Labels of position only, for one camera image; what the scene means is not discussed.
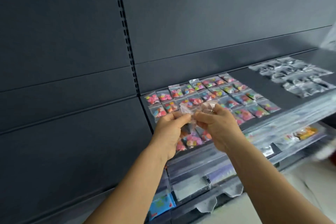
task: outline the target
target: forearm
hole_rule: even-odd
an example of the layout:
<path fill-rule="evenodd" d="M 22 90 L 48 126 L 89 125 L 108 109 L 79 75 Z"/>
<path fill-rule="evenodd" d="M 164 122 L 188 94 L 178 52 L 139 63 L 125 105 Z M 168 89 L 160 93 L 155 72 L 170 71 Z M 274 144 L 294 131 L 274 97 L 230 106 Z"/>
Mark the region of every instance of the forearm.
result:
<path fill-rule="evenodd" d="M 165 164 L 164 154 L 149 145 L 112 194 L 85 223 L 143 223 Z"/>
<path fill-rule="evenodd" d="M 264 224 L 332 223 L 245 138 L 229 141 L 226 152 Z"/>

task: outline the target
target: right hand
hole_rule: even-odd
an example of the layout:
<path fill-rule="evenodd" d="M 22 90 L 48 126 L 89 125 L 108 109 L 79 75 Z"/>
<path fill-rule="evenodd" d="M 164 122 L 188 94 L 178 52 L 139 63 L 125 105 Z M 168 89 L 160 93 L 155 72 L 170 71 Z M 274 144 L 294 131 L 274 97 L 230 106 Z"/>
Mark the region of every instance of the right hand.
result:
<path fill-rule="evenodd" d="M 196 112 L 194 119 L 197 121 L 198 126 L 211 134 L 212 140 L 218 150 L 226 152 L 228 143 L 231 140 L 246 141 L 244 134 L 229 110 L 216 104 L 213 113 Z"/>

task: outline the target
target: blue package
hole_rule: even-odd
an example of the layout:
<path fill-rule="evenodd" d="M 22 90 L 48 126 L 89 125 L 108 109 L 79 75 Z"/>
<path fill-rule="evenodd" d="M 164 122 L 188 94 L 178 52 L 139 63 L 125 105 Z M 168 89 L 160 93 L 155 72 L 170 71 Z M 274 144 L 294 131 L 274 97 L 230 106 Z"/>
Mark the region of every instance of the blue package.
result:
<path fill-rule="evenodd" d="M 174 207 L 176 207 L 176 204 L 171 193 L 164 193 L 164 195 L 158 195 L 158 197 L 155 195 L 153 202 L 149 207 L 149 220 L 154 219 L 156 216 L 159 216 Z"/>

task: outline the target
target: hand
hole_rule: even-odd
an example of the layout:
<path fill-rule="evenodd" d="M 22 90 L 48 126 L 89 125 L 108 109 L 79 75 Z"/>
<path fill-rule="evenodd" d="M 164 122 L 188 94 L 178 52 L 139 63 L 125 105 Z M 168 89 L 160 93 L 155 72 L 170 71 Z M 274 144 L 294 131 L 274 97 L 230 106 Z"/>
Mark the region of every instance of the hand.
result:
<path fill-rule="evenodd" d="M 229 110 L 216 104 L 213 112 L 214 114 L 196 112 L 194 118 L 198 126 L 211 134 L 212 140 L 218 150 L 226 152 L 228 149 L 228 140 L 246 141 L 244 134 Z"/>
<path fill-rule="evenodd" d="M 164 158 L 167 158 L 166 161 L 171 159 L 176 153 L 178 140 L 187 135 L 181 132 L 181 128 L 190 120 L 189 113 L 182 115 L 181 112 L 172 112 L 161 117 L 149 145 L 161 150 Z"/>

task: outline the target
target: white floor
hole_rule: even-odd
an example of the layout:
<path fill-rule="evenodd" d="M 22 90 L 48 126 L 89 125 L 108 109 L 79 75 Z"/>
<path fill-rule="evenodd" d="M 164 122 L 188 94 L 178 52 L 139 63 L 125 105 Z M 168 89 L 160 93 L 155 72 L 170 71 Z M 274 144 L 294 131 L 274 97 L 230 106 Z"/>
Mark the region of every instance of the white floor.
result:
<path fill-rule="evenodd" d="M 336 223 L 336 167 L 334 165 L 327 160 L 310 162 L 285 176 L 301 194 Z M 200 223 L 261 224 L 261 221 L 245 193 L 216 209 Z"/>

